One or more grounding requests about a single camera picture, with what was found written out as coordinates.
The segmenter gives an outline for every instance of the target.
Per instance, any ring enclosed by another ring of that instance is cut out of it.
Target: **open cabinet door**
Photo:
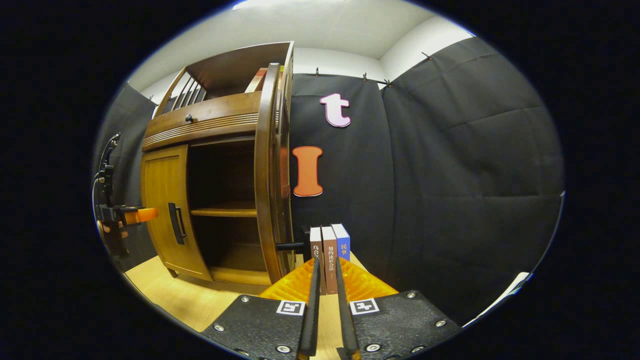
[[[289,184],[289,115],[291,106],[291,85],[293,75],[293,42],[289,46],[287,59],[284,63],[284,72],[280,80],[278,90],[278,116],[276,122],[275,142],[276,160],[275,173],[279,174],[277,188],[280,189],[276,195],[276,209],[278,228],[280,231],[280,243],[293,242],[293,229],[291,222],[291,185]],[[293,250],[278,252],[279,260],[284,264],[284,271],[288,274],[294,268],[295,253]]]
[[[140,172],[142,204],[156,208],[158,216],[147,222],[149,235],[164,266],[211,281],[191,227],[186,193],[188,145],[146,152]]]
[[[289,269],[286,255],[279,254],[276,243],[286,237],[278,222],[278,202],[282,198],[280,184],[280,148],[276,140],[277,90],[280,64],[271,63],[265,75],[255,132],[255,205],[260,246],[271,283],[280,280]]]

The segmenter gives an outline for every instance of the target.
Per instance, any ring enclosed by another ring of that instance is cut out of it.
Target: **blue book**
[[[342,224],[331,225],[335,237],[338,238],[338,257],[350,261],[351,259],[351,237]]]

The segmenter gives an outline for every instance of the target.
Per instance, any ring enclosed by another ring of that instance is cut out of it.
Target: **black curtain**
[[[347,127],[327,122],[320,98],[339,93],[349,101],[342,115]],[[318,183],[315,197],[291,195],[294,237],[302,241],[304,225],[343,223],[351,250],[369,271],[387,270],[393,224],[393,167],[387,118],[378,84],[338,75],[294,74],[291,97],[291,150],[317,146]],[[291,189],[298,184],[298,161],[290,158]]]
[[[156,104],[125,85],[114,98],[100,126],[93,150],[94,173],[98,171],[100,155],[107,141],[120,132],[118,146],[109,159],[109,163],[114,166],[113,196],[111,197],[113,205],[142,206],[140,195],[142,139],[155,107]],[[121,271],[127,271],[157,255],[145,224],[131,225],[125,230],[129,235],[124,238],[124,243],[130,256],[117,264]]]
[[[381,90],[394,166],[383,279],[463,325],[542,257],[564,164],[550,114],[505,57],[469,38],[432,58]]]

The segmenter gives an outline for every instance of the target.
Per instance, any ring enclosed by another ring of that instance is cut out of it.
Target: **book spine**
[[[282,74],[284,73],[284,66],[280,67],[280,74],[278,76],[278,90],[281,88],[282,84]]]
[[[326,295],[326,279],[324,278],[324,256],[320,228],[312,227],[310,233],[311,237],[309,244],[311,247],[311,256],[315,258],[315,261],[320,261],[320,295]]]
[[[338,258],[338,242],[332,239],[323,240],[324,247],[324,269],[326,276],[326,293],[327,295],[338,293],[338,280],[335,273],[335,262]]]
[[[338,239],[338,257],[351,261],[351,241],[349,238]]]
[[[251,80],[251,83],[249,83],[249,86],[247,86],[244,92],[256,92],[262,90],[262,85],[264,84],[264,75],[266,73],[267,68],[260,68],[258,72],[255,73],[255,76]]]
[[[338,257],[351,261],[351,237],[342,224],[331,225],[335,237],[338,238]]]

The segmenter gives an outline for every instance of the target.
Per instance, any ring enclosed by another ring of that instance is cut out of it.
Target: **cabinet shelf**
[[[191,214],[201,217],[241,217],[251,218],[257,216],[255,202],[252,200],[226,201],[206,208],[191,210]]]
[[[215,281],[271,286],[271,279],[269,278],[269,273],[266,271],[240,270],[211,266],[209,267],[209,272]]]

